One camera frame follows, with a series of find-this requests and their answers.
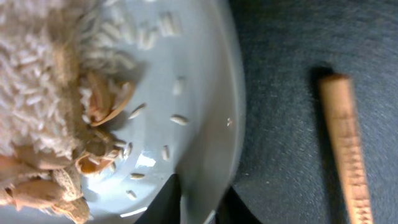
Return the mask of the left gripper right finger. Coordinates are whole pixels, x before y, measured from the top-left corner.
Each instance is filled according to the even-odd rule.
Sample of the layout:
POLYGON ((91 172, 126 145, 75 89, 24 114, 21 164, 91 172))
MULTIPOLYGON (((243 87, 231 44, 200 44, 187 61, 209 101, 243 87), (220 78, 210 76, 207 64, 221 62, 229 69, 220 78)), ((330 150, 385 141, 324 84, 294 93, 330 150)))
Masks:
POLYGON ((215 215, 216 224, 261 224, 251 213, 237 192, 230 187, 215 215))

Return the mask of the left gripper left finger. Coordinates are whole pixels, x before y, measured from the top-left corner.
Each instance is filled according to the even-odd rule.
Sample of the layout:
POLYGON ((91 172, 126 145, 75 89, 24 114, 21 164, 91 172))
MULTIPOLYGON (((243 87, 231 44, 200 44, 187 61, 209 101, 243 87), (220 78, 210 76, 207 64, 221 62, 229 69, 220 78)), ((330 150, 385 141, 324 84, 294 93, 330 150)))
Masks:
POLYGON ((135 224, 180 224, 180 203, 180 179, 172 174, 135 224))

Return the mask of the grey plate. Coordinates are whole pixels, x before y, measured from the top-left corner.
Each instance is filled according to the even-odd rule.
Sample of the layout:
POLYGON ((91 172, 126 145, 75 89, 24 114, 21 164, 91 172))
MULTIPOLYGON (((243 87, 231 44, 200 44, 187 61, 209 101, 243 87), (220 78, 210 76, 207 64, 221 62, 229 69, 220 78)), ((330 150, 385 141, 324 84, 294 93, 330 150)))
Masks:
MULTIPOLYGON (((136 26, 170 14, 177 35, 149 50, 120 40, 136 66, 126 107, 101 128, 131 145, 97 175, 81 177, 86 223, 135 223, 172 174, 181 185, 180 223, 209 223, 238 168, 244 136, 244 76, 226 1, 109 1, 136 26)), ((32 223, 75 223, 52 211, 23 209, 32 223)))

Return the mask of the wooden chopstick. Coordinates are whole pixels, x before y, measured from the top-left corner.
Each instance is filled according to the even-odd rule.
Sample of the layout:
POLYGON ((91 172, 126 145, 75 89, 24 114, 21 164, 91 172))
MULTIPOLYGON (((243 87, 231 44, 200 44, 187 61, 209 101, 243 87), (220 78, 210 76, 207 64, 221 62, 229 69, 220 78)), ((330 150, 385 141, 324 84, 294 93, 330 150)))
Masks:
POLYGON ((350 222, 373 224, 352 79, 328 75, 318 89, 350 222))

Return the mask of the rice and peanut scraps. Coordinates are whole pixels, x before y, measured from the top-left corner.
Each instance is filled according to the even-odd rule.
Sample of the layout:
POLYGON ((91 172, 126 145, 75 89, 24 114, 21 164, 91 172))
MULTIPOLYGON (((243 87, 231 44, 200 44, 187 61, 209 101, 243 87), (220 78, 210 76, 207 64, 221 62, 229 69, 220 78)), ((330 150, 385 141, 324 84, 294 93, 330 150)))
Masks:
POLYGON ((136 26, 115 2, 1 2, 2 223, 32 223, 25 208, 89 220, 81 177, 131 149, 101 128, 134 94, 115 78, 136 66, 116 44, 149 50, 177 33, 172 15, 136 26))

